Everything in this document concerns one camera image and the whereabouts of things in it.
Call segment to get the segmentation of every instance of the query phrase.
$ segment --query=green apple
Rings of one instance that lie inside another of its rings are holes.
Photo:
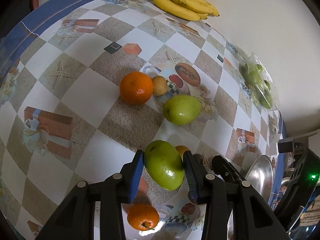
[[[240,66],[239,71],[249,85],[258,85],[260,87],[264,86],[263,80],[260,76],[259,70],[257,70],[256,64],[245,64],[244,66]]]
[[[163,106],[164,117],[176,125],[191,123],[201,110],[200,102],[188,95],[170,98]]]
[[[183,163],[178,151],[166,141],[153,141],[143,155],[151,178],[166,190],[175,190],[183,181]]]
[[[266,109],[271,109],[273,105],[272,96],[268,92],[268,90],[264,90],[261,92],[257,87],[255,88],[255,93],[257,95],[257,99],[259,103]]]
[[[257,68],[258,68],[259,72],[261,72],[263,70],[263,67],[260,64],[257,64]]]
[[[264,83],[266,84],[266,86],[268,87],[268,90],[271,90],[271,86],[270,83],[267,80],[264,80]]]

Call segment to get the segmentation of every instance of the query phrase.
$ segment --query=printed flowers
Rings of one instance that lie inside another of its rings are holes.
[[[197,120],[199,122],[206,122],[208,120],[216,121],[219,114],[214,101],[209,98],[209,95],[211,93],[210,90],[208,90],[207,87],[203,84],[200,84],[198,90],[200,91],[200,96],[196,97],[196,99],[200,102],[202,109],[199,116],[197,117]]]
[[[0,105],[3,105],[13,97],[16,91],[16,79],[19,73],[19,70],[16,67],[13,67],[4,79],[0,88]]]

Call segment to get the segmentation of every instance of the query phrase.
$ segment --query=black square print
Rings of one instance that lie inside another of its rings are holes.
[[[220,60],[223,63],[223,58],[220,55],[218,55],[217,58],[218,58],[218,60]]]
[[[121,49],[122,46],[119,45],[116,42],[111,43],[108,47],[105,47],[104,50],[106,52],[109,52],[110,54],[114,54],[115,52],[117,52],[119,49]]]

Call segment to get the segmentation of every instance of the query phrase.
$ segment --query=printed gift box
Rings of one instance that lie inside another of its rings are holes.
[[[38,236],[38,234],[40,233],[41,229],[43,228],[42,226],[40,225],[37,225],[36,223],[28,220],[27,222],[31,232],[33,233],[34,236]]]
[[[50,151],[70,159],[73,118],[28,106],[24,110],[24,120],[22,141],[29,152]]]
[[[98,22],[99,19],[64,20],[62,26],[71,27],[81,33],[92,33]]]
[[[249,152],[256,152],[255,148],[255,140],[254,140],[254,133],[249,132],[240,128],[236,130],[238,136],[238,152],[242,152],[247,150]]]
[[[141,176],[137,196],[143,196],[143,197],[147,196],[148,189],[149,189],[148,183]]]

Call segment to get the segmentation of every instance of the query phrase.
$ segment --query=table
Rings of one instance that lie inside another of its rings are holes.
[[[208,172],[217,154],[243,174],[259,155],[277,156],[269,144],[279,111],[252,102],[239,52],[205,21],[176,18],[151,0],[50,0],[1,46],[8,60],[0,68],[0,209],[25,239],[34,239],[78,181],[105,180],[156,139],[202,154]],[[118,86],[131,71],[164,76],[168,92],[126,105]],[[176,94],[202,104],[189,125],[162,115]],[[238,152],[237,129],[254,133],[255,152]],[[165,191],[145,170],[143,177],[148,191],[136,201],[150,202],[165,220],[186,197],[186,182],[179,192]],[[96,212],[97,236],[99,203]],[[199,208],[181,239],[197,239],[203,217]],[[124,223],[127,236],[141,237]]]

